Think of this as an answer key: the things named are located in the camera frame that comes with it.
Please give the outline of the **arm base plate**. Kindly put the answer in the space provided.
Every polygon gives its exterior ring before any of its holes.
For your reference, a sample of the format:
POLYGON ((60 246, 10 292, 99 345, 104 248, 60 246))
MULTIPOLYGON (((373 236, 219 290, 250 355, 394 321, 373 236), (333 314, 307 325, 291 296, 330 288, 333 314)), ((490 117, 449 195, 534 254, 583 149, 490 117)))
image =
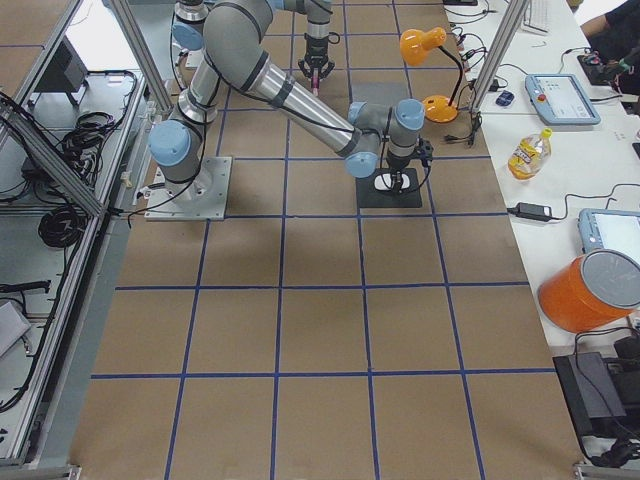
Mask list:
POLYGON ((157 167, 154 181, 163 186, 147 195, 149 209, 143 212, 144 216, 150 221, 222 221, 232 162, 233 158, 228 156, 206 156, 199 175, 181 194, 183 186, 167 183, 157 167))

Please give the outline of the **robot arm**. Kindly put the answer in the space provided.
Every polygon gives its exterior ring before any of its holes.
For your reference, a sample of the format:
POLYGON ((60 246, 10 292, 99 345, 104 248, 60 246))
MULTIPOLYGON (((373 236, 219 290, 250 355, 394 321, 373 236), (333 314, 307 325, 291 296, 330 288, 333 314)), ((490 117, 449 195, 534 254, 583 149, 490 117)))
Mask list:
POLYGON ((347 172, 355 178, 374 175, 379 161, 385 159, 390 189, 399 191, 398 182, 411 161, 420 160, 424 167, 432 161, 432 148, 420 136, 422 103, 411 98, 394 105, 354 102, 347 117, 341 117, 282 70, 264 49, 263 39, 279 11, 306 17, 307 56, 300 68, 312 78, 323 78, 322 66, 331 63, 331 2, 218 1, 205 9, 197 31, 203 59, 169 118, 149 135, 152 158, 170 197, 199 197, 213 182, 204 170, 200 149, 216 117, 222 84, 286 114, 343 158, 347 172))
POLYGON ((205 59, 238 89, 248 90, 270 59, 262 47, 278 11, 307 18, 306 53, 299 61, 305 77, 317 82, 334 68, 328 46, 332 3, 330 1, 178 1, 172 34, 189 50, 203 50, 205 59))

